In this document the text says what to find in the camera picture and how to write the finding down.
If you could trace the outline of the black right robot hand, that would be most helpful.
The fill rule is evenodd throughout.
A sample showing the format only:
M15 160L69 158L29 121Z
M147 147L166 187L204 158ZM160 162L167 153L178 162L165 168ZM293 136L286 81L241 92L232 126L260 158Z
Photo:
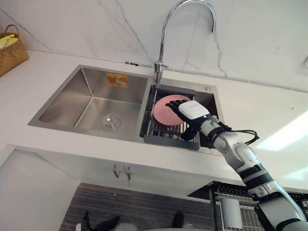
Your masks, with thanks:
M185 141L192 140L197 132L201 131L201 126L208 120L210 112L199 102L176 100L166 103L182 121L188 124L186 130L181 134L181 138Z

